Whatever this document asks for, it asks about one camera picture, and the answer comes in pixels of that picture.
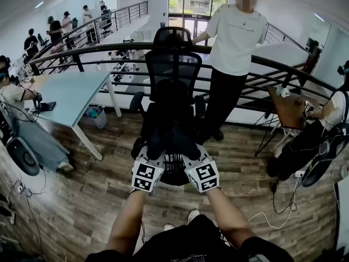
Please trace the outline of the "black stair railing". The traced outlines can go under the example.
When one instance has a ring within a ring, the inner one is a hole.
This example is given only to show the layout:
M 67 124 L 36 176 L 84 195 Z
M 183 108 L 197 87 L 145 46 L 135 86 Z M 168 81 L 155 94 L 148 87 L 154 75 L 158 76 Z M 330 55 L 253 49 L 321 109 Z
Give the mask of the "black stair railing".
M 276 28 L 271 23 L 268 24 L 267 27 L 267 33 L 265 36 L 265 41 L 268 44 L 276 44 L 276 43 L 288 43 L 292 46 L 295 46 L 302 51 L 305 51 L 309 54 L 309 50 L 306 49 L 304 46 L 302 46 L 299 42 L 291 38 L 289 35 L 281 31 L 280 29 Z

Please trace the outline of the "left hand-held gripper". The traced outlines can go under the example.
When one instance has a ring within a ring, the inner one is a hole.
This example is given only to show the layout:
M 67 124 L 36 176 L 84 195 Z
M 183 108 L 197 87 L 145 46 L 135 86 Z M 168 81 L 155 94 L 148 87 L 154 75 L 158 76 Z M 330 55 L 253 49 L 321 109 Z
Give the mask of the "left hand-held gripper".
M 131 186 L 134 189 L 145 192 L 152 192 L 159 183 L 165 169 L 163 163 L 165 160 L 165 150 L 162 151 L 156 160 L 149 159 L 147 156 L 148 147 L 141 149 L 132 167 Z

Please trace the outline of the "black curved metal railing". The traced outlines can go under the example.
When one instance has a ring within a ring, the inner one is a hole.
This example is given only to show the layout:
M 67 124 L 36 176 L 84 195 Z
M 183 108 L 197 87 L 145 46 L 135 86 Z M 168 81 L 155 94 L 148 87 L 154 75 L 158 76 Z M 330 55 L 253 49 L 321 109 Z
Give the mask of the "black curved metal railing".
M 80 49 L 74 49 L 74 50 L 68 50 L 62 53 L 52 54 L 47 57 L 44 57 L 42 53 L 39 53 L 35 58 L 33 58 L 31 61 L 28 62 L 28 64 L 32 67 L 32 71 L 34 75 L 42 75 L 44 71 L 51 69 L 54 70 L 56 68 L 66 67 L 66 66 L 78 66 L 79 71 L 83 71 L 83 66 L 88 64 L 102 64 L 102 63 L 117 63 L 122 62 L 121 59 L 116 60 L 106 60 L 106 61 L 90 61 L 90 62 L 81 62 L 80 55 L 87 54 L 87 53 L 96 53 L 96 52 L 105 52 L 105 51 L 112 51 L 112 50 L 165 50 L 167 47 L 165 46 L 156 46 L 153 43 L 147 43 L 147 42 L 139 42 L 139 43 L 118 43 L 118 44 L 105 44 L 105 45 L 97 45 L 97 46 L 90 46 L 90 47 L 83 47 Z M 73 58 L 73 64 L 61 64 L 58 66 L 54 66 L 52 63 L 49 64 L 47 67 L 43 68 L 42 65 L 44 62 L 51 60 L 54 62 L 55 60 L 59 58 L 64 57 L 72 57 Z M 332 92 L 336 91 L 336 88 L 303 72 L 295 67 L 290 67 L 285 64 L 272 61 L 263 57 L 259 56 L 252 56 L 251 59 L 252 63 L 258 64 L 261 66 L 273 68 L 276 71 L 267 73 L 267 74 L 255 74 L 255 73 L 249 73 L 249 75 L 252 77 L 251 81 L 255 81 L 257 79 L 263 79 L 264 83 L 271 83 L 270 87 L 273 87 L 277 84 L 281 84 L 283 86 L 290 86 L 297 90 L 303 90 L 310 94 L 323 97 L 325 99 L 328 99 L 329 97 L 327 95 L 318 93 L 314 90 L 310 90 L 308 88 L 297 86 L 291 83 L 291 81 L 296 79 L 303 79 L 310 82 L 315 83 L 318 86 L 321 86 L 327 90 L 330 90 Z M 246 110 L 252 110 L 252 111 L 264 111 L 264 112 L 272 112 L 275 113 L 275 108 L 272 107 L 271 101 L 268 99 L 263 99 L 259 97 L 251 97 L 249 96 L 250 92 L 243 92 L 240 97 L 243 99 L 251 100 L 251 101 L 257 101 L 260 106 L 250 106 L 247 103 L 242 105 L 237 105 L 237 108 L 239 109 L 246 109 Z

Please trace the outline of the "person's right forearm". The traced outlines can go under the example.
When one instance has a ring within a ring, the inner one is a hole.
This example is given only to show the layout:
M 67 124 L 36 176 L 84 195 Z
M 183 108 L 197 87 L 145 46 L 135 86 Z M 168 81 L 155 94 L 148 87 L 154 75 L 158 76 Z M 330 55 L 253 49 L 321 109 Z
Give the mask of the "person's right forearm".
M 218 227 L 229 243 L 240 249 L 245 240 L 255 237 L 248 219 L 220 188 L 210 189 L 207 197 Z

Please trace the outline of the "grey round fan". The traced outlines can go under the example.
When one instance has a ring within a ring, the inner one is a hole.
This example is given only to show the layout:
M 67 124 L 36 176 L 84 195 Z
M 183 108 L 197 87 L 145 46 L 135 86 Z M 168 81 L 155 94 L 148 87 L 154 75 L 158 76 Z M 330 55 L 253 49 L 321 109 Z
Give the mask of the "grey round fan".
M 28 176 L 37 176 L 40 173 L 40 165 L 33 151 L 20 137 L 8 141 L 6 149 L 14 163 Z

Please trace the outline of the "person's left forearm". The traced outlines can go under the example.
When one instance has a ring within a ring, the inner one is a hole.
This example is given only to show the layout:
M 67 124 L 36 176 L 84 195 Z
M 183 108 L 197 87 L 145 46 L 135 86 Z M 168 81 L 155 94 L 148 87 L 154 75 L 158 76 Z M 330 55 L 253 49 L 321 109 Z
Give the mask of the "person's left forearm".
M 135 190 L 130 193 L 121 212 L 115 219 L 105 250 L 118 251 L 132 256 L 139 238 L 146 192 Z

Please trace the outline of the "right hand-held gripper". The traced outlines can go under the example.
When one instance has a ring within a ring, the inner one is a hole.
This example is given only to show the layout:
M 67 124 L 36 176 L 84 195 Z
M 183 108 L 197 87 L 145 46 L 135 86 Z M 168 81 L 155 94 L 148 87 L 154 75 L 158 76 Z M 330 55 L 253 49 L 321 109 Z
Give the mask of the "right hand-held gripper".
M 219 172 L 215 161 L 208 154 L 207 150 L 196 145 L 200 151 L 197 160 L 191 160 L 182 155 L 186 169 L 184 170 L 189 182 L 200 192 L 207 192 L 215 187 L 220 187 Z

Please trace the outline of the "person's black clothing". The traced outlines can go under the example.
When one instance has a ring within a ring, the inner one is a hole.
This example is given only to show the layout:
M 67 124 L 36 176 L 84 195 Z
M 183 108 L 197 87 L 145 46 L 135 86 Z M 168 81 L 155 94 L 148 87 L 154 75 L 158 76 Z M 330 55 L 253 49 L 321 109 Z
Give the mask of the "person's black clothing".
M 105 250 L 89 254 L 85 262 L 249 262 L 262 258 L 266 262 L 294 262 L 282 248 L 260 237 L 245 240 L 240 249 L 221 239 L 218 227 L 205 215 L 154 235 L 133 256 Z

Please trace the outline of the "person's white right shoe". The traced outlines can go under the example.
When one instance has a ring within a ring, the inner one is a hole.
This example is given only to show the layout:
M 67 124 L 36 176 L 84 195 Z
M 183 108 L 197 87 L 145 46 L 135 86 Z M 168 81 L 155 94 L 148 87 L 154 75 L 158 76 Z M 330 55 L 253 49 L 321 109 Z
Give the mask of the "person's white right shoe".
M 200 215 L 200 211 L 198 209 L 190 211 L 190 213 L 188 215 L 188 222 L 187 222 L 187 224 L 189 224 L 195 217 L 197 217 L 199 215 Z

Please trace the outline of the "glass entrance door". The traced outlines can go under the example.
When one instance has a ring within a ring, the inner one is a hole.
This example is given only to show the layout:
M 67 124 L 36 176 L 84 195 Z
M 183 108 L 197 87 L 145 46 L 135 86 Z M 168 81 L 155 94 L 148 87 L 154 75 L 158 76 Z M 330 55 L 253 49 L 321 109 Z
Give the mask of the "glass entrance door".
M 189 30 L 194 39 L 203 33 L 214 12 L 228 0 L 169 0 L 170 27 Z

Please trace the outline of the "black straight metal railing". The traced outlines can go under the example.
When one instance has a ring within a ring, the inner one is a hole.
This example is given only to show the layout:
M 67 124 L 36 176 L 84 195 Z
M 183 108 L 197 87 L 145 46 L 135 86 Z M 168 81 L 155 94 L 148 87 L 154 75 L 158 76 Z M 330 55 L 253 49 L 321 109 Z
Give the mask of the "black straight metal railing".
M 62 37 L 54 43 L 42 49 L 34 58 L 28 62 L 29 65 L 43 65 L 44 58 L 58 53 L 82 48 L 94 41 L 100 42 L 108 35 L 119 31 L 124 26 L 146 16 L 148 14 L 148 2 L 140 2 L 115 11 L 107 10 L 95 19 L 78 25 L 78 20 L 71 21 L 72 30 L 64 33 Z

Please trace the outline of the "black keyboard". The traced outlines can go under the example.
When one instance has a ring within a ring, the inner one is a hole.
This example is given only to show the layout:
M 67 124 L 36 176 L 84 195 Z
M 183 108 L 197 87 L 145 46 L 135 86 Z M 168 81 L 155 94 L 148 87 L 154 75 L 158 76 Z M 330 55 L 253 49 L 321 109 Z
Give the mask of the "black keyboard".
M 34 107 L 31 109 L 31 113 L 49 112 L 54 109 L 56 102 L 50 103 L 34 103 Z

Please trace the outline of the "clear bin with toys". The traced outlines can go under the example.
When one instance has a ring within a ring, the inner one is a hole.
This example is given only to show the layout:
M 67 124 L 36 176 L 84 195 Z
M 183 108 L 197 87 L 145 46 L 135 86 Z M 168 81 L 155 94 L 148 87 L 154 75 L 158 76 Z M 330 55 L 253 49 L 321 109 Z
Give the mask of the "clear bin with toys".
M 105 110 L 101 105 L 89 106 L 85 111 L 85 116 L 88 117 L 98 129 L 104 129 L 107 125 Z

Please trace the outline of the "light blue table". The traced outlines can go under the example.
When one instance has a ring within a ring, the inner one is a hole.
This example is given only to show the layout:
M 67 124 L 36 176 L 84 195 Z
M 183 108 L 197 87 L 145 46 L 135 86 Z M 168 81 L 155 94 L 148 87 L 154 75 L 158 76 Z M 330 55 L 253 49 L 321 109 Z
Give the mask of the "light blue table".
M 41 93 L 45 103 L 56 102 L 52 111 L 39 114 L 40 119 L 71 128 L 95 158 L 102 160 L 102 155 L 85 136 L 78 122 L 104 85 L 117 116 L 121 117 L 110 72 L 70 72 L 33 76 L 24 87 Z

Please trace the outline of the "black mesh office chair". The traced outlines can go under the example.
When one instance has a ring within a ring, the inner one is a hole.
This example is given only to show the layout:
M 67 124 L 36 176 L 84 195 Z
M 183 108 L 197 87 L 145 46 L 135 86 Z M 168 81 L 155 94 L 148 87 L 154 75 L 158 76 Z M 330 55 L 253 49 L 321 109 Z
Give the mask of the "black mesh office chair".
M 180 27 L 164 27 L 157 31 L 153 44 L 156 46 L 165 46 L 167 49 L 159 51 L 152 50 L 145 55 L 151 86 L 149 96 L 151 102 L 148 108 L 144 109 L 142 105 L 144 92 L 137 92 L 130 103 L 130 109 L 140 112 L 143 117 L 140 137 L 135 141 L 131 151 L 131 156 L 134 159 L 138 157 L 141 149 L 147 146 L 147 137 L 152 125 L 147 118 L 147 112 L 153 110 L 152 104 L 155 103 L 155 93 L 159 81 L 170 79 L 182 81 L 186 84 L 188 89 L 188 103 L 194 110 L 195 143 L 198 128 L 197 123 L 206 112 L 206 104 L 203 96 L 194 95 L 195 82 L 202 65 L 202 58 L 190 51 L 192 47 L 190 32 Z M 185 164 L 182 154 L 165 150 L 163 168 L 165 171 L 160 179 L 162 183 L 182 186 L 189 182 L 184 172 Z

